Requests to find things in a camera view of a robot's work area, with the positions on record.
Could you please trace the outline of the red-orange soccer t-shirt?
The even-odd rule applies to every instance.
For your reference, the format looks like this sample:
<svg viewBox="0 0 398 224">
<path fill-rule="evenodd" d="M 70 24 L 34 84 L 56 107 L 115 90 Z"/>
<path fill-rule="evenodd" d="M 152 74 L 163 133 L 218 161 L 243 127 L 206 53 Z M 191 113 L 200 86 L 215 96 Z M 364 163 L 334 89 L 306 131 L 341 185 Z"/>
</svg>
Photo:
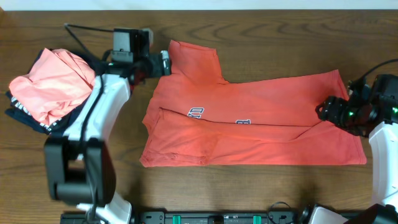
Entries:
<svg viewBox="0 0 398 224">
<path fill-rule="evenodd" d="M 337 70 L 246 83 L 226 81 L 217 51 L 171 41 L 143 123 L 145 167 L 366 163 L 359 137 L 318 119 L 328 96 L 347 99 Z"/>
</svg>

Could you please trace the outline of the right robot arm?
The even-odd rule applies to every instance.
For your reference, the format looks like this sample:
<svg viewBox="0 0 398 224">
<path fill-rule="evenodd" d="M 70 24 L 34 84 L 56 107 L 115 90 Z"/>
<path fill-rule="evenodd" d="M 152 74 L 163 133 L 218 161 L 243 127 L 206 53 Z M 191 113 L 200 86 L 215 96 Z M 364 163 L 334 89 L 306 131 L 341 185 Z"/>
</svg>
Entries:
<svg viewBox="0 0 398 224">
<path fill-rule="evenodd" d="M 375 84 L 366 97 L 347 102 L 331 96 L 317 107 L 320 119 L 366 137 L 373 156 L 372 205 L 361 212 L 338 213 L 321 205 L 307 207 L 298 223 L 397 223 L 397 87 Z"/>
</svg>

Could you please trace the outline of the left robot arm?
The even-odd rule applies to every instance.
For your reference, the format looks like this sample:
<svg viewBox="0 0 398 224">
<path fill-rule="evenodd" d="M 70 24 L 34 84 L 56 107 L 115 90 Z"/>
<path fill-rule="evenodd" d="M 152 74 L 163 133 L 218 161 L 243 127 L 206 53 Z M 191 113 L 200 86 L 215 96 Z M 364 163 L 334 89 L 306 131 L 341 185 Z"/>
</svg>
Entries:
<svg viewBox="0 0 398 224">
<path fill-rule="evenodd" d="M 77 207 L 64 212 L 60 223 L 134 223 L 130 202 L 116 192 L 116 172 L 108 151 L 108 139 L 133 88 L 146 78 L 170 75 L 166 50 L 133 57 L 128 61 L 93 58 L 95 86 L 76 120 L 61 136 L 49 136 L 44 144 L 47 183 L 52 199 Z"/>
</svg>

